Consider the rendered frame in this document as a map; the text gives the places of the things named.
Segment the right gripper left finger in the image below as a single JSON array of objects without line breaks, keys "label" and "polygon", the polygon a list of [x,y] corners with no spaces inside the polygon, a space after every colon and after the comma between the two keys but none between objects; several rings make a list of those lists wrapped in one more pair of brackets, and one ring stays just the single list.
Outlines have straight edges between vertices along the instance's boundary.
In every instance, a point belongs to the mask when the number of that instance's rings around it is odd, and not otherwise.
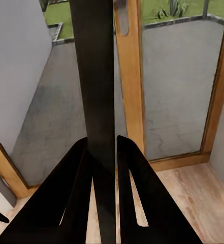
[{"label": "right gripper left finger", "polygon": [[78,140],[0,235],[0,244],[85,244],[92,167]]}]

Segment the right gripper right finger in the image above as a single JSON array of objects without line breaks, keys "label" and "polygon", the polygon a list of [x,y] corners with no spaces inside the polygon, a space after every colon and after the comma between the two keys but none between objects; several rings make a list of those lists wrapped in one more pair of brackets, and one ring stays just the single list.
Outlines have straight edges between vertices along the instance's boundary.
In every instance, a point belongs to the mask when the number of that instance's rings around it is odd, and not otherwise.
[{"label": "right gripper right finger", "polygon": [[[121,244],[203,244],[133,140],[117,137]],[[137,224],[131,177],[149,227]]]}]

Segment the poster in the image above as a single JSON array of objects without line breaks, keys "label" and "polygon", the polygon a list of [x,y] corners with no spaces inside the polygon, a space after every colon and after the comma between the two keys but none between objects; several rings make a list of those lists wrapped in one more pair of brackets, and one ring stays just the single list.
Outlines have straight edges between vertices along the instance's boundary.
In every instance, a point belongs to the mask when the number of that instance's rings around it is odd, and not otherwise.
[{"label": "poster", "polygon": [[101,244],[116,244],[113,0],[69,0]]}]

